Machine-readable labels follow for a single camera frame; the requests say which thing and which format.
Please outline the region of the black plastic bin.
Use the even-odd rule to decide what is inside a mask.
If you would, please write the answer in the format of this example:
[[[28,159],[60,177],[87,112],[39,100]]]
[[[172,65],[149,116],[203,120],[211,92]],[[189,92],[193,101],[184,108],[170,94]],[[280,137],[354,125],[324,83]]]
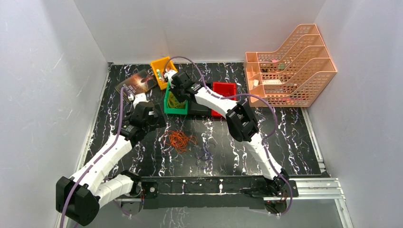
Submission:
[[[211,109],[201,105],[196,102],[195,92],[197,92],[202,85],[199,83],[193,83],[188,92],[190,93],[190,100],[189,100],[189,107],[188,107],[188,114],[189,115],[197,115],[197,116],[211,116]]]

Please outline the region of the green plastic bin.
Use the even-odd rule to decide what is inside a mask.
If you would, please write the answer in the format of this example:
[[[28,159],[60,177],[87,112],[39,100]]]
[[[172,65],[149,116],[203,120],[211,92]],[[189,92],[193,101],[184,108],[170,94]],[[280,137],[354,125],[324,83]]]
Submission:
[[[164,113],[165,114],[188,114],[188,102],[179,102],[173,93],[170,91],[170,84],[167,84],[165,96],[164,96]]]

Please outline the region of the red plastic bin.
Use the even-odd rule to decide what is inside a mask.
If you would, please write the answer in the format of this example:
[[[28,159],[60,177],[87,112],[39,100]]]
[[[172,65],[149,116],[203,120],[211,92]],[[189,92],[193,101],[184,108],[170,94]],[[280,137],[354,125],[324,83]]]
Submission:
[[[212,90],[224,97],[236,95],[235,83],[213,82]]]

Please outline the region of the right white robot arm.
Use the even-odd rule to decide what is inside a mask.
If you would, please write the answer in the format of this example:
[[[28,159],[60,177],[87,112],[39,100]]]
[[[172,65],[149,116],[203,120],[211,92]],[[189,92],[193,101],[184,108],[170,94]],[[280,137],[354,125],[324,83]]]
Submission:
[[[248,101],[235,101],[223,97],[191,80],[183,71],[170,70],[165,73],[172,94],[179,102],[193,101],[206,106],[223,116],[228,131],[234,140],[244,144],[261,168],[267,183],[268,192],[279,197],[283,193],[293,198],[293,187],[289,183],[289,175],[274,159],[259,132],[258,121]]]

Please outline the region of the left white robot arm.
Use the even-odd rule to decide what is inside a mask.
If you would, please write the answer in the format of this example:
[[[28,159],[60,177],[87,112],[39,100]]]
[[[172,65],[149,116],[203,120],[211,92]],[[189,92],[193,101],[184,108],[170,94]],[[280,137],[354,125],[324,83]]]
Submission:
[[[135,103],[134,110],[122,114],[115,136],[71,177],[56,183],[56,210],[82,226],[90,224],[99,210],[121,195],[138,197],[142,192],[141,177],[123,171],[104,181],[114,166],[145,136],[166,122],[158,104]]]

